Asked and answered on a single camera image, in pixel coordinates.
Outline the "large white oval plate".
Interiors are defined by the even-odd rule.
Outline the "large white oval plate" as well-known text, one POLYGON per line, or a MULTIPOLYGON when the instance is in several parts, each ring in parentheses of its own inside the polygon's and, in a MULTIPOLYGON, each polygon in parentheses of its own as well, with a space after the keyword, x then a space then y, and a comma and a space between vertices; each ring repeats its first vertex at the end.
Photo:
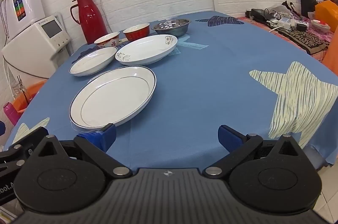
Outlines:
POLYGON ((120 126, 147 106, 156 84, 155 73, 144 66, 104 72, 75 95, 69 108, 71 122, 83 129, 99 129, 109 123, 120 126))

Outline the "small white rimmed plate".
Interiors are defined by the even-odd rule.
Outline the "small white rimmed plate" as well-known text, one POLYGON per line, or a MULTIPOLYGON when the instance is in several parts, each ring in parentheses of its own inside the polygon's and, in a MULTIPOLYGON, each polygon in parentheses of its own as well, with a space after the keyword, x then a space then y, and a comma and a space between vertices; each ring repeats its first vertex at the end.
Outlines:
POLYGON ((111 46, 95 50, 77 60, 69 69, 76 77, 84 77, 97 73, 114 60, 117 47, 111 46))

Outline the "white floral deep plate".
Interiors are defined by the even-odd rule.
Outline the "white floral deep plate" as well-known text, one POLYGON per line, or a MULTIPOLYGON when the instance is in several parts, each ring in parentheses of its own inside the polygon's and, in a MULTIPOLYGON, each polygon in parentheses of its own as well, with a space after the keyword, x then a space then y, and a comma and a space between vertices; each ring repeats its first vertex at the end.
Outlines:
POLYGON ((177 43, 176 36, 169 34, 148 36, 123 46, 115 58, 123 65, 149 65, 168 56, 177 43))

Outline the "white bowl red pattern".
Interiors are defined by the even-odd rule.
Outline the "white bowl red pattern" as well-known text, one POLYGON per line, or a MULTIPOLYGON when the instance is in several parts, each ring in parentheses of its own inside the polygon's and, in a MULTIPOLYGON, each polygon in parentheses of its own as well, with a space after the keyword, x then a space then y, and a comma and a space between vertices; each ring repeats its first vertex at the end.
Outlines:
POLYGON ((94 44, 96 44, 99 48, 118 46, 119 35, 120 35, 120 32, 112 32, 112 33, 106 34, 106 35, 98 38, 94 42, 94 44))

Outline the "red bowl white inside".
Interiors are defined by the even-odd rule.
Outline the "red bowl white inside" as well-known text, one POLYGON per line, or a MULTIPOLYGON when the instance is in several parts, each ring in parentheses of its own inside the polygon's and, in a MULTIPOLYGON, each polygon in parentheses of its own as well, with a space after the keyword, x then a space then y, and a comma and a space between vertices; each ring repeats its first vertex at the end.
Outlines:
POLYGON ((150 33, 150 24, 143 23, 129 27, 123 31, 128 41, 136 41, 140 38, 147 37, 150 33))

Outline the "stainless steel bowl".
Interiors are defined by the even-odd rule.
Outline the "stainless steel bowl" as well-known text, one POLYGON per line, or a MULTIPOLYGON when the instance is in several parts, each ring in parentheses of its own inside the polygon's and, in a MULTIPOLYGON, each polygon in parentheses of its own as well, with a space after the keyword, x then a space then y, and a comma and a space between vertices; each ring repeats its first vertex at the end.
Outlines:
POLYGON ((169 19, 152 27, 157 34, 169 34, 177 38, 184 36, 188 31, 189 19, 169 19))

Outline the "pink water bottle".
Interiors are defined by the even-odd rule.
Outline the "pink water bottle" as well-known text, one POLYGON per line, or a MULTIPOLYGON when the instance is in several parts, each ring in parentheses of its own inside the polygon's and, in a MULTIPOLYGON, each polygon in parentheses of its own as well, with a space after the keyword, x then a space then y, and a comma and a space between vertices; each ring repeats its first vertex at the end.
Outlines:
POLYGON ((4 111, 5 115, 7 116, 7 118, 9 119, 9 121, 13 125, 16 125, 18 123, 18 121, 20 119, 20 114, 17 112, 15 107, 12 105, 12 103, 7 102, 3 106, 3 111, 4 111))

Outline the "orange plastic basin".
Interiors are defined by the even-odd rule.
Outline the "orange plastic basin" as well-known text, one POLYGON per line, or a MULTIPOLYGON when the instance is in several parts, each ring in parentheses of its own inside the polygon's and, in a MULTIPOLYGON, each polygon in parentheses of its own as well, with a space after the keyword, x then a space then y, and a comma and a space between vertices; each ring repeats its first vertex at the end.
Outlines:
POLYGON ((39 92, 39 90, 42 88, 42 86, 45 84, 46 80, 37 82, 35 84, 30 85, 27 88, 27 95, 24 96, 23 93, 20 93, 12 102, 13 107, 18 112, 18 114, 21 116, 25 109, 28 106, 28 98, 31 100, 35 97, 35 95, 39 92))

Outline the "blue star tablecloth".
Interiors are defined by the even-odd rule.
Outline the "blue star tablecloth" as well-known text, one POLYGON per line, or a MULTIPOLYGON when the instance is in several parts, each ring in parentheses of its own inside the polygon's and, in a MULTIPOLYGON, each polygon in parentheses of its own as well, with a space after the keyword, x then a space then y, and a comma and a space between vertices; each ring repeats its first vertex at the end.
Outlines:
POLYGON ((209 26, 189 14, 174 54, 150 65, 148 105, 118 126, 110 156, 135 170, 205 168, 226 155, 218 128, 264 139, 291 134, 312 162, 337 159, 337 76, 294 45, 249 23, 209 26))

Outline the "glass bottle with sticks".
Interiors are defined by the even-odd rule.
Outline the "glass bottle with sticks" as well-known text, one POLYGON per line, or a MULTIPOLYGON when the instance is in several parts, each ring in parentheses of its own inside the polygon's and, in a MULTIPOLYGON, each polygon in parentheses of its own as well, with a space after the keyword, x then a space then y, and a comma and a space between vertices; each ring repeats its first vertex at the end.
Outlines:
POLYGON ((17 76, 17 84, 14 87, 14 97, 14 101, 24 101, 26 105, 29 105, 32 100, 32 96, 24 86, 20 75, 17 76))

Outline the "white water dispenser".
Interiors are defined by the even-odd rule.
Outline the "white water dispenser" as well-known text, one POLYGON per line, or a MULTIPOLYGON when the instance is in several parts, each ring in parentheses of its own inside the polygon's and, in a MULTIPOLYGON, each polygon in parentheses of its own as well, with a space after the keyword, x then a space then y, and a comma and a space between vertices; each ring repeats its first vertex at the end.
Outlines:
POLYGON ((71 38, 58 19, 51 15, 26 28, 2 49, 15 79, 29 87, 48 80, 69 58, 71 38))

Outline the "red thermos jug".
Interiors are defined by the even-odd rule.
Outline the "red thermos jug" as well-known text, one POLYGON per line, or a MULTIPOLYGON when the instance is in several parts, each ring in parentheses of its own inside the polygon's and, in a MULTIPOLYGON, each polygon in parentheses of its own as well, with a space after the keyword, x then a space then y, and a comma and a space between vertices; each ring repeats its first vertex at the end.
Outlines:
POLYGON ((87 44, 93 44, 100 37, 108 34, 102 14, 93 0, 73 0, 71 6, 73 20, 82 28, 87 44))

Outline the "leopard pattern cloth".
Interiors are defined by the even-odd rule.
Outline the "leopard pattern cloth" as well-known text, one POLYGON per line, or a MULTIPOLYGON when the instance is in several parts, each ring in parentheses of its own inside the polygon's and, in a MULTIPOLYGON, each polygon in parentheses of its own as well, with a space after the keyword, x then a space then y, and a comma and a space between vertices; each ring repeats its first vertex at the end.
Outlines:
POLYGON ((304 49, 307 54, 313 55, 328 49, 329 42, 318 38, 310 32, 300 32, 298 30, 286 30, 284 28, 277 29, 279 34, 290 39, 296 45, 304 49))

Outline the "white power strip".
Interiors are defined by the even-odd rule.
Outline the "white power strip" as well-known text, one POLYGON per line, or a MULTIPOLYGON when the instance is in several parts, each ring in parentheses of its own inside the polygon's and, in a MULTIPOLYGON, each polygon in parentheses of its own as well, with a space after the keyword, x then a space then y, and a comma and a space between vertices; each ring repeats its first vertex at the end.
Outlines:
POLYGON ((304 21, 299 21, 297 19, 290 18, 280 18, 280 19, 270 19, 267 20, 267 25, 271 27, 271 31, 277 29, 285 29, 287 31, 298 30, 301 32, 307 31, 309 24, 304 21))

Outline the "small red white bowl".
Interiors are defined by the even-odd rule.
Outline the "small red white bowl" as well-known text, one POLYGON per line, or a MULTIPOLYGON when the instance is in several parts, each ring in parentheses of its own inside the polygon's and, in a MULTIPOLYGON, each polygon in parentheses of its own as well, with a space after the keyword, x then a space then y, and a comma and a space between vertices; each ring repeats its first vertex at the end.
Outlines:
POLYGON ((311 20, 311 24, 316 31, 319 31, 319 32, 322 32, 322 33, 328 33, 328 32, 331 31, 331 27, 323 21, 313 19, 313 20, 311 20))

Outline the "white water purifier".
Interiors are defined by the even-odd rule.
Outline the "white water purifier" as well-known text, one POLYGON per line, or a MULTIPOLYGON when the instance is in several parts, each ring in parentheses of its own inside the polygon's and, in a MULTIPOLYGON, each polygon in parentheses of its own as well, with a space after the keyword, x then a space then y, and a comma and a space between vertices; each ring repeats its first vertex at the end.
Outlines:
POLYGON ((9 40, 46 17, 41 0, 6 0, 5 10, 9 40))

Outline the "black kettle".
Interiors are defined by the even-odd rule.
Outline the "black kettle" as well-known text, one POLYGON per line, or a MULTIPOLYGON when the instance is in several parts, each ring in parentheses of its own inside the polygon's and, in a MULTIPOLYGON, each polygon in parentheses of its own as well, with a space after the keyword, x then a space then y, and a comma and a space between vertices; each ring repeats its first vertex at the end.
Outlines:
POLYGON ((315 11, 315 6, 317 5, 316 0, 300 0, 301 1, 301 15, 304 17, 309 17, 308 13, 313 13, 315 11))

